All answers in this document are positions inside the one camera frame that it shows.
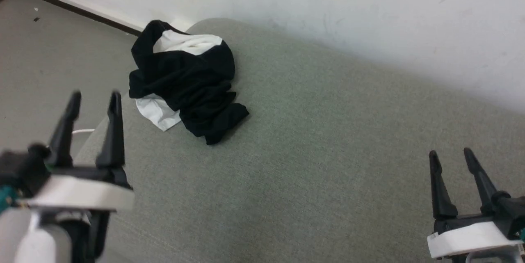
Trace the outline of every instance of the white cloth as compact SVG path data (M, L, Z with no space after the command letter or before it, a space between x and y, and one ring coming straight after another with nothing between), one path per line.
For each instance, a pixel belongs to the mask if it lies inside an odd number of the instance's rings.
M185 35L176 33L173 30L166 30L162 33L159 40L155 42L153 53L183 50L193 55L200 55L222 42L223 39L216 35ZM135 103L140 114L149 119L163 132L180 121L180 111L174 111L169 108L166 101L155 94L135 99Z

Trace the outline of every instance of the gray couch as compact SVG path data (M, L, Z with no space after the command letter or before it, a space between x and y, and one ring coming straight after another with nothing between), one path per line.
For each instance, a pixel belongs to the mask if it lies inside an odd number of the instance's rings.
M247 24L210 19L251 115L206 146L123 98L135 208L112 216L108 252L137 263L430 261L428 152L461 213L480 201L470 146L496 186L523 194L525 118L409 74ZM104 120L76 162L100 149Z

